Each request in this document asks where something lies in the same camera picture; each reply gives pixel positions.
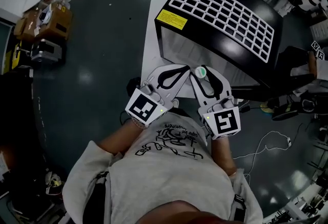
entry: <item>backpack strap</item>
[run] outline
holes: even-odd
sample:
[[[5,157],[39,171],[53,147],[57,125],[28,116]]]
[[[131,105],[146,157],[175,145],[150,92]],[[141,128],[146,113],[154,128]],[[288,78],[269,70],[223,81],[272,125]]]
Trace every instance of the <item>backpack strap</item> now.
[[[234,201],[231,205],[229,220],[244,222],[246,214],[245,200],[240,196],[241,194],[241,182],[243,177],[244,169],[237,169],[235,175],[235,181],[233,183],[233,189],[235,192]]]
[[[94,189],[83,212],[83,224],[104,224],[107,174],[108,171],[96,176]]]

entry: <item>black cable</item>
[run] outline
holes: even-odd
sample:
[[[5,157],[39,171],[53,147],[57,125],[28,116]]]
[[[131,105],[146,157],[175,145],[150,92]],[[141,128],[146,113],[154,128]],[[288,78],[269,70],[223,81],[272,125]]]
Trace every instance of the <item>black cable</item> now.
[[[130,117],[128,117],[127,119],[125,119],[124,122],[123,122],[123,125],[124,125],[128,120],[130,120],[130,119],[131,119]]]
[[[9,206],[8,206],[8,204],[9,204],[9,202],[10,202],[11,200],[8,200],[7,202],[6,202],[6,206],[7,206],[7,209],[8,209],[8,211],[10,212],[10,214],[18,221],[18,223],[21,223],[21,221],[19,220],[19,219],[17,219],[17,217],[14,215],[14,213],[12,213],[12,211],[9,209]]]
[[[124,112],[126,112],[126,111],[125,111],[125,110],[122,111],[122,112],[120,113],[120,115],[119,115],[119,122],[121,123],[121,126],[123,126],[122,115],[123,115]]]
[[[293,103],[294,100],[293,100],[293,98],[291,97],[291,95],[288,95],[288,97],[289,97],[289,100]]]
[[[246,113],[248,111],[250,111],[251,109],[259,109],[259,108],[268,108],[268,107],[250,107],[250,106],[245,106],[242,109],[239,110],[240,113]]]
[[[292,142],[292,144],[291,144],[291,146],[290,146],[289,148],[292,148],[292,147],[293,147],[293,145],[294,145],[294,143],[295,143],[295,141],[296,141],[296,138],[297,138],[297,136],[298,136],[299,129],[300,129],[300,127],[301,127],[302,125],[304,125],[304,123],[300,123],[300,124],[299,124],[299,126],[298,126],[298,128],[297,128],[296,135],[295,135],[295,137],[294,137],[294,140],[293,140],[293,142]]]
[[[308,123],[308,125],[307,125],[305,131],[307,131],[307,130],[309,129],[309,126],[310,126],[313,122],[315,122],[315,119],[314,119],[314,118],[311,119],[311,121]]]

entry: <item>wire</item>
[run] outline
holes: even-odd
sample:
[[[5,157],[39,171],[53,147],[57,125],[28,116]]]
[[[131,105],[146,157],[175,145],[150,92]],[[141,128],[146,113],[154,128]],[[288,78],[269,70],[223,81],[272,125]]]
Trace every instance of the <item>wire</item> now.
[[[11,202],[11,199],[10,200],[8,200],[7,202],[6,202],[6,206],[7,206],[7,209],[8,209],[8,211],[10,212],[10,214],[16,219],[16,221],[18,221],[18,223],[20,223],[20,220],[14,215],[14,213],[12,213],[12,211],[10,210],[10,208],[9,208],[9,203]]]
[[[289,100],[290,100],[292,103],[294,103],[294,100],[293,100],[293,98],[291,97],[291,95],[288,95],[288,98],[289,98]]]
[[[301,127],[302,124],[303,124],[303,123],[301,123],[301,124],[298,126],[297,133],[296,133],[296,135],[295,135],[295,138],[294,138],[294,140],[293,140],[293,143],[294,143],[295,140],[296,140],[296,137],[297,137],[298,132],[299,132],[299,128]],[[238,159],[238,158],[242,158],[242,157],[247,157],[247,156],[250,156],[250,155],[254,155],[254,157],[253,157],[253,161],[252,161],[252,167],[251,167],[251,169],[249,170],[249,172],[248,172],[247,174],[244,174],[245,178],[249,177],[249,185],[251,184],[251,172],[252,172],[252,170],[253,170],[253,168],[254,168],[255,158],[256,158],[256,155],[257,155],[257,154],[260,154],[260,153],[264,152],[265,150],[268,150],[268,151],[269,151],[269,150],[274,150],[274,149],[279,149],[279,150],[284,150],[284,151],[285,151],[285,150],[287,150],[288,148],[291,148],[292,145],[293,145],[293,144],[291,144],[291,146],[288,146],[287,148],[279,148],[279,147],[268,148],[268,147],[265,145],[265,146],[264,146],[264,149],[263,149],[262,151],[258,152],[258,150],[259,150],[259,148],[260,148],[260,146],[261,146],[261,143],[262,143],[263,139],[264,139],[267,135],[269,135],[270,133],[278,133],[279,135],[284,136],[284,137],[287,139],[287,141],[288,141],[288,145],[289,145],[289,143],[290,143],[290,141],[291,141],[289,137],[287,137],[287,136],[284,135],[284,134],[281,134],[281,133],[278,132],[278,131],[270,131],[269,133],[265,134],[265,135],[261,138],[260,143],[258,144],[255,153],[250,153],[250,154],[247,154],[247,155],[234,157],[234,159]]]
[[[125,119],[124,122],[123,122],[123,125],[124,125],[128,120],[130,120],[130,119],[131,119],[130,117],[127,118],[127,119]]]
[[[250,109],[258,109],[258,108],[264,108],[264,109],[266,109],[266,108],[269,108],[269,107],[251,107]]]
[[[240,107],[239,107],[239,110],[240,108],[242,108],[244,105],[248,104],[249,103],[249,100],[247,100],[247,102],[245,104],[242,104]]]
[[[315,121],[315,119],[311,119],[311,121],[308,123],[307,127],[305,128],[305,131],[309,129],[309,126]]]
[[[120,113],[120,115],[119,115],[119,122],[121,123],[121,126],[123,126],[123,122],[122,122],[122,115],[123,115],[123,113],[125,113],[126,111],[124,110],[124,111],[122,111],[121,113]]]

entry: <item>white grid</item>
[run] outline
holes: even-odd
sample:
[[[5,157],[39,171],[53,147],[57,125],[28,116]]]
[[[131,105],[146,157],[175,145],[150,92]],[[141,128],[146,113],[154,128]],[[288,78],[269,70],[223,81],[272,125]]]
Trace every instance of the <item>white grid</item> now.
[[[274,29],[236,0],[170,0],[169,5],[210,24],[268,62]]]

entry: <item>graphic print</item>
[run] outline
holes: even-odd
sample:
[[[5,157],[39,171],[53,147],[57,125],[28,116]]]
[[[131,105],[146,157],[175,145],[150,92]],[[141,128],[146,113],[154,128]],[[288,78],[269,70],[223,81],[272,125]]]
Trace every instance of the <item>graphic print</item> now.
[[[238,129],[233,110],[214,114],[218,133],[226,133]]]
[[[171,150],[171,152],[177,156],[191,157],[193,159],[203,159],[203,155],[195,152],[193,145],[197,143],[196,138],[198,134],[195,132],[187,131],[180,125],[169,124],[165,125],[165,129],[158,130],[157,136],[154,141],[149,142],[142,146],[135,155],[142,156],[149,150]],[[191,147],[190,151],[178,151],[179,147]]]
[[[156,107],[157,104],[155,102],[152,102],[147,97],[140,94],[140,96],[138,96],[136,101],[130,107],[129,111],[141,118],[143,121],[147,121]]]

